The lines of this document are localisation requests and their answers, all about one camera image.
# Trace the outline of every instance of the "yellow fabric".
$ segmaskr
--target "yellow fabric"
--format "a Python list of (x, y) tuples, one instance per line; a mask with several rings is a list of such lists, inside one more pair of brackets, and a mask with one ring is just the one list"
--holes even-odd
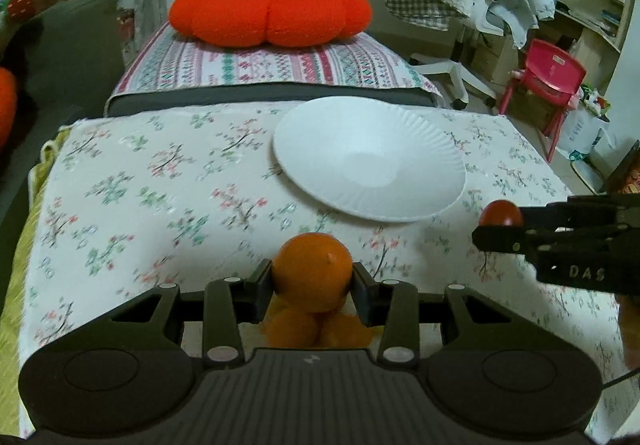
[[(58, 148), (65, 143), (70, 131), (71, 129), (66, 129), (58, 133), (53, 141)], [(14, 266), (7, 288), (4, 310), (0, 316), (0, 415), (2, 415), (0, 434), (18, 436), (19, 432), (18, 335), (22, 323), (24, 279), (40, 218), (45, 185), (54, 161), (54, 151), (47, 148), (44, 150), (44, 161), (34, 167), (33, 191), (37, 191), (37, 194), (15, 248)]]

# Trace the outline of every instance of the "chair backrest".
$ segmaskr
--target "chair backrest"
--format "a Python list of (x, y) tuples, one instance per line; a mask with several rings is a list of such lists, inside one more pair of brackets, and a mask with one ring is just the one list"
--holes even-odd
[(522, 83), (556, 106), (565, 105), (587, 75), (566, 51), (539, 39), (532, 41), (525, 66)]

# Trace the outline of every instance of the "gray sofa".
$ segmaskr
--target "gray sofa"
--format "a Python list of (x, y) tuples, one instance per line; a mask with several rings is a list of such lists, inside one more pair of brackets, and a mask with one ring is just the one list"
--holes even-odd
[(19, 98), (0, 149), (0, 311), (28, 214), (27, 174), (61, 125), (102, 116), (124, 72), (116, 29), (116, 0), (69, 0), (22, 25), (4, 52)]

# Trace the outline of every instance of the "patterned blanket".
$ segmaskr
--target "patterned blanket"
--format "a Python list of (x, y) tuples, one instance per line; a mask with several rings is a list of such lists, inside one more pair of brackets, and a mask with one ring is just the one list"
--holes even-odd
[(167, 23), (142, 49), (111, 99), (133, 93), (271, 82), (421, 88), (440, 95), (430, 80), (367, 34), (314, 48), (226, 50), (187, 39)]
[[(77, 123), (42, 199), (24, 285), (20, 364), (150, 287), (177, 282), (193, 291), (215, 278), (246, 277), (293, 235), (316, 231), (340, 239), (377, 280), (398, 278), (426, 292), (466, 284), (582, 348), (605, 381), (626, 372), (612, 295), (540, 284), (522, 256), (484, 253), (471, 242), (490, 201), (542, 205), (569, 193), (507, 118), (415, 108), (460, 149), (465, 190), (426, 222), (384, 224), (324, 206), (283, 173), (271, 137), (298, 103)], [(197, 338), (186, 332), (185, 347), (197, 349)], [(438, 329), (423, 325), (422, 354), (441, 345)], [(589, 433), (606, 441), (638, 397), (632, 381), (606, 390)], [(24, 411), (21, 428), (31, 428)]]

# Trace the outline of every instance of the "stuffed toy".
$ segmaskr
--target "stuffed toy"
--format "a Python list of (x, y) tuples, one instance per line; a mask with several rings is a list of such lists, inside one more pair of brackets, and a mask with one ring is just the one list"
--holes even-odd
[(178, 32), (222, 48), (314, 46), (362, 32), (371, 17), (367, 0), (175, 0), (169, 11)]
[(351, 284), (349, 250), (333, 236), (300, 234), (272, 260), (276, 295), (262, 332), (274, 348), (366, 348), (372, 330), (342, 313)]
[(0, 149), (5, 145), (14, 125), (17, 92), (14, 75), (0, 68)]

